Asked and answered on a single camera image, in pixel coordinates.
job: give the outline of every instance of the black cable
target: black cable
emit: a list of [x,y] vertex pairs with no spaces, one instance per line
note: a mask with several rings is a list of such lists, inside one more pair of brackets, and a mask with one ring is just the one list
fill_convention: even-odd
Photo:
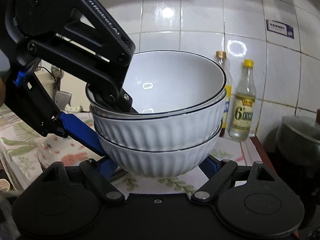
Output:
[[60,87],[58,85],[58,81],[57,81],[56,77],[49,70],[47,70],[45,67],[41,67],[41,66],[38,66],[38,67],[45,69],[53,77],[54,81],[56,82],[58,90],[60,90]]

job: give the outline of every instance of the bottle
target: bottle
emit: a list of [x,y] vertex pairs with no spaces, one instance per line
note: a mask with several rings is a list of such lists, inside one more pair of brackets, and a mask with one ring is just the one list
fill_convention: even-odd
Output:
[[233,119],[229,135],[233,140],[244,141],[250,131],[253,107],[256,98],[256,87],[253,80],[253,60],[244,60],[240,82],[236,89]]
[[226,129],[226,125],[227,125],[227,117],[228,117],[228,112],[229,112],[229,104],[230,104],[230,96],[231,96],[232,76],[231,76],[231,73],[230,73],[229,69],[227,68],[227,64],[226,64],[227,54],[226,54],[226,52],[225,51],[217,51],[216,52],[216,59],[217,59],[217,63],[222,67],[222,69],[224,70],[224,72],[226,73],[226,76],[227,76],[226,105],[225,105],[224,113],[223,113],[223,116],[222,116],[223,125],[222,125],[222,129],[221,129],[221,132],[220,132],[220,135],[219,135],[220,137],[222,137],[224,135],[224,132],[225,132],[225,129]]

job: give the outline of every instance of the yellow label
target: yellow label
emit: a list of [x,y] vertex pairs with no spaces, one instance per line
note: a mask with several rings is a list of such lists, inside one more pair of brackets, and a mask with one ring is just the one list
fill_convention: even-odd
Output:
[[233,108],[233,121],[231,125],[233,129],[240,131],[250,130],[254,101],[254,98],[236,96]]
[[226,90],[227,90],[227,96],[226,96],[226,106],[224,108],[224,112],[223,112],[223,124],[222,124],[222,128],[226,128],[227,125],[227,117],[228,117],[228,112],[229,112],[229,105],[230,105],[230,96],[231,96],[231,86],[226,85]]

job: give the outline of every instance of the stack of bowls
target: stack of bowls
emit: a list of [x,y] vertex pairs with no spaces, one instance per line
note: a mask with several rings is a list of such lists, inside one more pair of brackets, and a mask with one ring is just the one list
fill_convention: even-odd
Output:
[[86,93],[100,143],[126,171],[170,178],[198,166],[222,127],[226,75],[219,65],[182,51],[135,54],[123,88],[137,113],[110,110]]

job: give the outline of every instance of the yellow bottle cap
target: yellow bottle cap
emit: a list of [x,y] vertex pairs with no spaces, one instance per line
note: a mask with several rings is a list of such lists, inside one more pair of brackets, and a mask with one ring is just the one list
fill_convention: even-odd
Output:
[[216,52],[216,57],[217,57],[217,58],[227,58],[227,54],[226,54],[225,51],[220,51],[220,50],[218,50],[218,51]]
[[253,60],[251,60],[251,59],[245,59],[244,60],[244,66],[245,67],[253,67],[253,65],[254,65],[254,61]]

